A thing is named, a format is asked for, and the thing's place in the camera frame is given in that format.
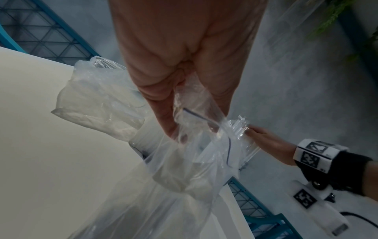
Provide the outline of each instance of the concrete floor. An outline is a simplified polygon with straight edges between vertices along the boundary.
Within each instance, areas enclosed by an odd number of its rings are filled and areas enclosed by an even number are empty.
[[[122,62],[105,0],[44,1],[99,54]],[[272,55],[265,47],[269,28],[290,4],[289,0],[269,3],[229,118],[243,115],[293,143],[316,138],[378,159],[377,85],[361,62],[345,61],[344,57],[353,51],[338,24],[314,40],[306,38],[321,20],[325,6],[279,47],[282,54]],[[283,213],[303,238],[328,238],[286,196],[291,180],[305,182],[298,168],[283,165],[263,152],[255,156],[240,178],[273,213]],[[378,223],[377,202],[350,193],[335,194],[336,209],[358,213]],[[378,238],[378,230],[368,223],[356,218],[349,221],[352,228],[340,239]]]

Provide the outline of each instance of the wire grid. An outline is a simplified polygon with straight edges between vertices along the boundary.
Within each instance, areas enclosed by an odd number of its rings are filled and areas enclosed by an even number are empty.
[[[232,180],[228,183],[233,196],[236,199],[237,204],[244,216],[250,217],[258,217],[258,218],[265,218],[270,217],[272,215],[271,212],[264,211],[255,201],[253,201],[248,195],[246,195],[246,190],[240,189]],[[280,225],[280,223],[276,222],[273,224],[265,224],[261,225],[256,229],[252,230],[252,234],[254,237],[257,237],[273,228],[276,228]],[[290,234],[288,232],[284,232],[277,237],[277,239],[283,239]]]
[[[0,0],[0,24],[28,54],[68,65],[93,57],[31,0]]]

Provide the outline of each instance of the white table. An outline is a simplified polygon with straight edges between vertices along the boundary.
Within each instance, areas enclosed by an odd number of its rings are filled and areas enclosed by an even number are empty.
[[[127,143],[50,113],[72,70],[0,47],[0,238],[67,238],[141,161]]]

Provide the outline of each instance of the black wristband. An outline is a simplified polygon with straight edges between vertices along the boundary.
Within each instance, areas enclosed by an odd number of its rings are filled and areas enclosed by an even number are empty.
[[[364,196],[363,175],[367,162],[372,159],[359,154],[341,151],[332,160],[328,179],[335,190],[346,190]]]

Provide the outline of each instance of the blue zipper line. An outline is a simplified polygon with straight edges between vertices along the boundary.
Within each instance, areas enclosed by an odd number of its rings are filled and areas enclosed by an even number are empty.
[[[203,117],[203,116],[197,114],[196,112],[193,112],[193,111],[191,111],[191,110],[189,110],[189,109],[187,109],[187,108],[183,108],[182,110],[185,111],[185,112],[187,112],[187,113],[189,113],[189,114],[191,114],[191,115],[194,115],[194,116],[196,116],[196,117],[198,117],[198,118],[200,118],[200,119],[206,120],[207,122],[210,122],[210,123],[212,123],[212,124],[216,124],[217,126],[219,126],[219,128],[222,128],[218,123],[216,123],[216,122],[214,122],[214,121],[212,121],[212,120],[209,120],[209,119],[207,119],[207,118],[205,118],[205,117]],[[227,166],[229,166],[229,165],[228,165],[228,159],[229,159],[229,157],[230,157],[230,151],[231,151],[231,139],[230,139],[230,137],[228,137],[228,153],[227,153],[227,160],[226,160],[226,164],[227,164]]]

